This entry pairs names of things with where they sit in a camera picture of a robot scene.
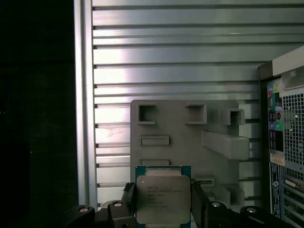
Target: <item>ventilation grille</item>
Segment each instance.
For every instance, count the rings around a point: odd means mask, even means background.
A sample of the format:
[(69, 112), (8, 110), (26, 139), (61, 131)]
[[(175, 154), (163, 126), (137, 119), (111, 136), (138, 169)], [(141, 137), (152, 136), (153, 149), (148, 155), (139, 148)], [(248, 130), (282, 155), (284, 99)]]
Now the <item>ventilation grille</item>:
[(283, 97), (285, 159), (303, 165), (304, 94)]

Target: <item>square cutout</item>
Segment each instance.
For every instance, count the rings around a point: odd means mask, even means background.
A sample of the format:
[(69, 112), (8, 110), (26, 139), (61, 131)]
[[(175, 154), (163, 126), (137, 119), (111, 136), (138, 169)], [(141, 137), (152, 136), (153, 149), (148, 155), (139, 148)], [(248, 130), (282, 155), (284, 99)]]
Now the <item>square cutout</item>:
[(188, 108), (188, 121), (186, 124), (206, 124), (207, 106), (205, 104), (191, 104)]
[(138, 124), (155, 124), (156, 106), (153, 104), (141, 104), (138, 106)]

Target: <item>white label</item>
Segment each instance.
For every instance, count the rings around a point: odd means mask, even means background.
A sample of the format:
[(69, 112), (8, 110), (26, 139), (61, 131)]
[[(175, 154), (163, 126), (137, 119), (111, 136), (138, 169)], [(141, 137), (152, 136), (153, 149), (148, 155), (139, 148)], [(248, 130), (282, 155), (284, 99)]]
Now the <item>white label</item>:
[(294, 188), (296, 187), (296, 184), (291, 182), (290, 180), (285, 180), (285, 183), (288, 184), (291, 187), (294, 187)]
[(281, 166), (285, 166), (285, 157), (282, 156), (282, 155), (271, 153), (270, 154), (270, 161), (272, 163), (275, 163), (275, 164), (278, 164), (278, 165), (281, 165)]

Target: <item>label sticker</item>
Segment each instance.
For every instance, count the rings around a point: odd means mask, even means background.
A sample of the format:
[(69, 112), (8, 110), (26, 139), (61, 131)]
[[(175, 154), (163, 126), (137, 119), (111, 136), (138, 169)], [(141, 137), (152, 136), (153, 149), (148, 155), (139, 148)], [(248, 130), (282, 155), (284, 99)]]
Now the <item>label sticker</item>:
[(282, 155), (271, 153), (270, 154), (270, 161), (274, 164), (285, 166), (285, 157), (282, 156)]
[(277, 164), (270, 163), (270, 203), (271, 203), (271, 213), (280, 217), (280, 170)]

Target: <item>aluminum frame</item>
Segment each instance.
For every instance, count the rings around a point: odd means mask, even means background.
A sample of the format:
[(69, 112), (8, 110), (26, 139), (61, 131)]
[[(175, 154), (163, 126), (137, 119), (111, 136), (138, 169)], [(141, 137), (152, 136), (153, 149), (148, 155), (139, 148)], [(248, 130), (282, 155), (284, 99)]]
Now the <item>aluminum frame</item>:
[(78, 203), (97, 209), (92, 1), (74, 0)]

